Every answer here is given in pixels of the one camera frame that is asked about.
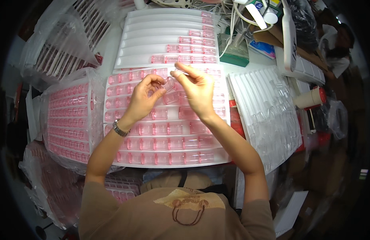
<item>white shirt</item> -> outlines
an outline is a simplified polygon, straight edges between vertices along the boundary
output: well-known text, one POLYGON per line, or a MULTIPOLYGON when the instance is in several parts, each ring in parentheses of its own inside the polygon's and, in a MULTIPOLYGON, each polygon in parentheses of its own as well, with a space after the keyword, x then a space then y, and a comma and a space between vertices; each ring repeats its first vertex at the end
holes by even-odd
POLYGON ((321 37, 318 44, 323 57, 329 67, 332 68, 332 72, 336 78, 341 76, 341 74, 348 68, 350 61, 347 58, 326 58, 327 47, 331 50, 335 48, 335 42, 337 40, 337 29, 331 25, 322 25, 324 35, 321 37))

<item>brown t-shirt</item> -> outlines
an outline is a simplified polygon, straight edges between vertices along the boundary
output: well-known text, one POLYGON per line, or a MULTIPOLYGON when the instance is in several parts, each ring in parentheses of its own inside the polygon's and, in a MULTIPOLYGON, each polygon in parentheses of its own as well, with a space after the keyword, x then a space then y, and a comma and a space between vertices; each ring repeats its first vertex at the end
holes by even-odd
POLYGON ((241 216, 222 194, 156 188, 123 204, 97 182, 87 182, 80 239, 275 239, 269 202, 244 204, 241 216))

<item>woman's right hand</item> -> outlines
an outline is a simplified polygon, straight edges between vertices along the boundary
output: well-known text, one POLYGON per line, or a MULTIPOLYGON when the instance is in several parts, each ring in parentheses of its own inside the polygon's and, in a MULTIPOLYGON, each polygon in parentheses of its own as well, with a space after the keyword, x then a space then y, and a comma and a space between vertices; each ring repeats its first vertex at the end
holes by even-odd
POLYGON ((215 114, 213 109, 213 89, 214 79, 211 75, 201 72, 191 66, 177 62, 176 68, 184 71, 185 75, 179 71, 171 71, 170 74, 184 88, 190 107, 200 117, 206 119, 215 114))

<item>woman's left hand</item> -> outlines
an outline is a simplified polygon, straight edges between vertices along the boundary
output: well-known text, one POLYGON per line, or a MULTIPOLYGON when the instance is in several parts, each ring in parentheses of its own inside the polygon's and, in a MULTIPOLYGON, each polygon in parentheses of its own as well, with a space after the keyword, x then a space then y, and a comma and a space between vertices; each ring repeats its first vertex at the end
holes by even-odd
POLYGON ((161 98, 166 89, 160 88, 165 83, 165 80, 154 74, 148 74, 134 88, 128 109, 122 118, 128 118, 133 124, 146 117, 152 110, 156 101, 161 98), (153 95, 148 97, 149 91, 153 91, 153 95))

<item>wristwatch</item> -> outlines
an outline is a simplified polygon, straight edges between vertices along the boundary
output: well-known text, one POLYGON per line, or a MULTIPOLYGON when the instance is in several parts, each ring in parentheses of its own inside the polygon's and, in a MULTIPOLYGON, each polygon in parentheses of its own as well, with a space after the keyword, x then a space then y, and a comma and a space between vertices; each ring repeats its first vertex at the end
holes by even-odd
POLYGON ((117 126, 117 122, 120 121, 120 118, 116 119, 113 123, 113 129, 114 131, 120 135, 121 137, 126 137, 128 136, 128 134, 130 133, 130 130, 128 132, 124 132, 123 130, 121 130, 118 126, 117 126))

